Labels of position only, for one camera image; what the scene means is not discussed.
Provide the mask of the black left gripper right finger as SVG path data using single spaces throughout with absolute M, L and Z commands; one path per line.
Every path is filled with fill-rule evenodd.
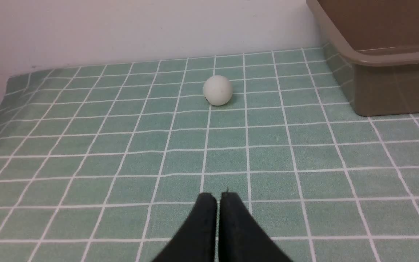
M 220 262 L 291 262 L 249 213 L 239 195 L 220 199 L 218 257 Z

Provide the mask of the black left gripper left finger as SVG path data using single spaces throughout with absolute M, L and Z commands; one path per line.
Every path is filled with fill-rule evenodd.
M 217 200 L 200 193 L 176 234 L 154 262 L 213 262 L 216 246 Z

